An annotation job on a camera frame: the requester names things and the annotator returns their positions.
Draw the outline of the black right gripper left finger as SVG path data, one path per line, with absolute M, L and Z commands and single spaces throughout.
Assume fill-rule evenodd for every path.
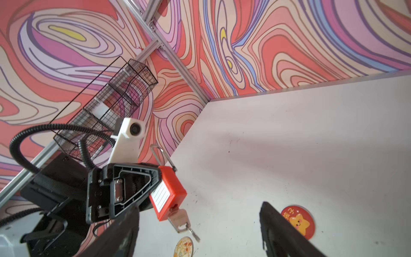
M 139 207 L 130 206 L 79 255 L 81 257 L 132 257 L 139 232 L 139 219 Z

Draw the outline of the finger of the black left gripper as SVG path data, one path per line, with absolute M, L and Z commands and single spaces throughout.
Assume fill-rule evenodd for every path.
M 119 217 L 130 207 L 139 211 L 153 207 L 149 195 L 162 181 L 160 168 L 153 164 L 111 164 L 110 218 Z

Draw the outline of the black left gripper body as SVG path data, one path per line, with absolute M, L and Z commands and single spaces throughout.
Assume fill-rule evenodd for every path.
M 117 219 L 134 205 L 134 166 L 108 164 L 96 168 L 88 177 L 86 222 Z

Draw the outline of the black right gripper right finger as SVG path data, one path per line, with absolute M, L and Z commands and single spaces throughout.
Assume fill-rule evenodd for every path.
M 260 209 L 260 224 L 263 249 L 268 257 L 324 256 L 266 201 Z

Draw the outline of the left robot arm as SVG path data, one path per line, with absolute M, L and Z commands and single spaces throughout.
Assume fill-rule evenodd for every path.
M 35 204 L 1 220 L 1 256 L 73 257 L 91 225 L 122 218 L 131 208 L 151 208 L 149 195 L 162 180 L 152 164 L 109 164 L 88 171 L 58 155 L 21 190 Z

